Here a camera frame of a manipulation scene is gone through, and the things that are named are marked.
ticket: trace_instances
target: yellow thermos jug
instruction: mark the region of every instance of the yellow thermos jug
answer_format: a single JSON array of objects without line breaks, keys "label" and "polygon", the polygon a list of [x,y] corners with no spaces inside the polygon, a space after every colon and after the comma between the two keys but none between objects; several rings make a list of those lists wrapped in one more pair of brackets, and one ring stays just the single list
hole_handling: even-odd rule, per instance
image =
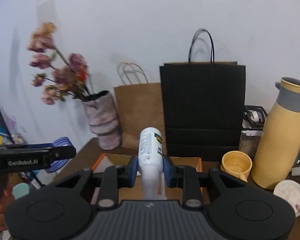
[{"label": "yellow thermos jug", "polygon": [[260,187],[273,189],[286,179],[300,148],[300,80],[283,77],[268,114],[251,169]]}]

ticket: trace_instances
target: yellow mug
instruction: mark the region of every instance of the yellow mug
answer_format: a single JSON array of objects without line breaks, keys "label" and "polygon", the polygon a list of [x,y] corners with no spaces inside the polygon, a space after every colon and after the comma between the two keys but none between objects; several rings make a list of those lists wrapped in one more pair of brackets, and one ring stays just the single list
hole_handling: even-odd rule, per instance
[{"label": "yellow mug", "polygon": [[220,169],[245,182],[252,168],[252,160],[240,151],[227,152],[222,157]]}]

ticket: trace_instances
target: white bottle cap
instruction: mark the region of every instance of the white bottle cap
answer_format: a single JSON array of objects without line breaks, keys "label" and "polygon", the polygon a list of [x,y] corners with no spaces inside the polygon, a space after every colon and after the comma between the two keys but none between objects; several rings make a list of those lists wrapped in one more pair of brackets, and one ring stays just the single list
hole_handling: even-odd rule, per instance
[{"label": "white bottle cap", "polygon": [[143,200],[157,200],[161,171],[156,166],[145,166],[141,169]]}]

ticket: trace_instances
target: flower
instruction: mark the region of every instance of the flower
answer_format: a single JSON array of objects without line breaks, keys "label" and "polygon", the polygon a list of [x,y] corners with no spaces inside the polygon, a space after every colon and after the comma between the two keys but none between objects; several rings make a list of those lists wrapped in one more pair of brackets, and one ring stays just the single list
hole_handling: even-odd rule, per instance
[{"label": "flower", "polygon": [[32,56],[32,61],[29,63],[32,67],[37,67],[40,69],[46,69],[50,67],[51,60],[49,56],[40,53],[35,53]]},{"label": "flower", "polygon": [[58,89],[61,91],[71,91],[75,84],[75,74],[68,66],[62,69],[55,69],[52,72]]},{"label": "flower", "polygon": [[45,49],[52,49],[54,45],[51,33],[55,29],[55,25],[51,22],[42,23],[40,28],[32,33],[27,49],[34,52],[44,52]]},{"label": "flower", "polygon": [[72,53],[69,57],[70,68],[75,72],[79,82],[84,82],[87,78],[87,63],[79,53]]},{"label": "flower", "polygon": [[59,96],[57,95],[57,87],[56,86],[44,86],[43,88],[43,96],[41,98],[42,102],[46,105],[54,105],[55,100],[58,100]]},{"label": "flower", "polygon": [[31,82],[31,85],[33,85],[34,87],[40,87],[42,86],[42,84],[45,81],[46,74],[45,73],[41,73],[41,74],[37,74],[34,79]]}]

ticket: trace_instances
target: mint green object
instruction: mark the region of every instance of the mint green object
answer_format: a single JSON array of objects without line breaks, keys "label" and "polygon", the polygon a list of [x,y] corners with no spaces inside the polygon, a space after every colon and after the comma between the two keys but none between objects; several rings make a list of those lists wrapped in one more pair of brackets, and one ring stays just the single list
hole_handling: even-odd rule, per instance
[{"label": "mint green object", "polygon": [[21,198],[29,194],[29,186],[26,183],[15,185],[12,189],[12,194],[15,199]]}]

